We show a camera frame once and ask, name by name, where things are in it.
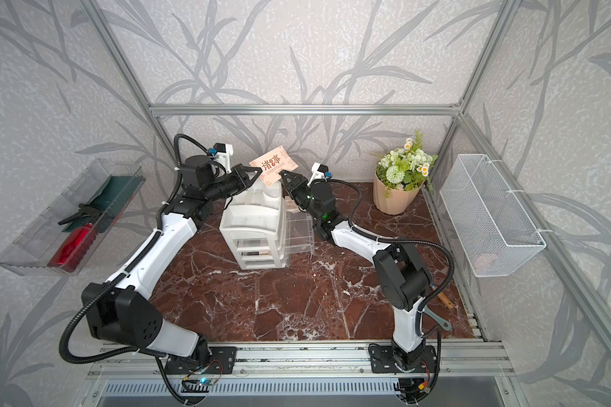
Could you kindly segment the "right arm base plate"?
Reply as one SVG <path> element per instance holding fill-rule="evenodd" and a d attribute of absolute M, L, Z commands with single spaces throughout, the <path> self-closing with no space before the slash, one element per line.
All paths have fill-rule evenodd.
<path fill-rule="evenodd" d="M 439 359 L 436 348 L 426 342 L 411 352 L 405 352 L 395 342 L 372 343 L 368 345 L 368 354 L 372 373 L 432 373 Z"/>

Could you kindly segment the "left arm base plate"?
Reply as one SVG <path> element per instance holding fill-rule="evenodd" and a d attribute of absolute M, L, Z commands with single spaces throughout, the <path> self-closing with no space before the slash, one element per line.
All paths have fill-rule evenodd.
<path fill-rule="evenodd" d="M 192 361 L 178 356 L 169 356 L 165 364 L 168 375 L 231 375 L 234 370 L 238 349 L 234 346 L 209 347 L 210 354 L 204 361 Z"/>

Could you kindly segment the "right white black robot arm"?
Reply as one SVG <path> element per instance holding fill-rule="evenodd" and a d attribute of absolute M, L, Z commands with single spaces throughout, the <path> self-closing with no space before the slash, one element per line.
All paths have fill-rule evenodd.
<path fill-rule="evenodd" d="M 299 210 L 312 217 L 314 232 L 322 240 L 348 249 L 374 266 L 382 293 L 394 312 L 393 355 L 400 359 L 402 369 L 407 369 L 406 364 L 414 361 L 424 350 L 424 311 L 454 277 L 455 259 L 451 251 L 434 242 L 383 237 L 356 225 L 352 220 L 353 212 L 348 216 L 339 212 L 331 188 L 333 184 L 351 187 L 349 182 L 329 176 L 308 180 L 301 174 L 285 170 L 279 174 L 281 183 Z M 437 286 L 419 254 L 420 246 L 438 250 L 446 257 L 448 270 Z"/>

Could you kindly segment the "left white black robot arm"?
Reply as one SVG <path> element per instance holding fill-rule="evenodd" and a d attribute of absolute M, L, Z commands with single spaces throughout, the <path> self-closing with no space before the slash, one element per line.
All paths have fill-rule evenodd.
<path fill-rule="evenodd" d="M 213 356 L 201 334 L 168 322 L 149 301 L 156 284 L 183 246 L 212 215 L 220 200 L 248 190 L 261 168 L 227 161 L 224 144 L 211 149 L 178 133 L 173 139 L 177 173 L 170 197 L 156 214 L 156 227 L 141 247 L 104 283 L 91 283 L 81 294 L 82 307 L 61 335 L 59 355 L 74 365 L 92 364 L 125 353 L 165 356 L 204 369 Z M 119 348 L 88 356 L 71 352 L 71 335 L 82 320 L 91 335 Z"/>

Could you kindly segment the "white plastic drawer organizer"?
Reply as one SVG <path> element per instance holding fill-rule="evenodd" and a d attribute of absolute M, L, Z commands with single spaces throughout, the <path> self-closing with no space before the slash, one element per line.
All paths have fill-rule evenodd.
<path fill-rule="evenodd" d="M 288 263 L 285 224 L 282 185 L 256 181 L 224 210 L 219 230 L 241 269 L 280 269 Z"/>

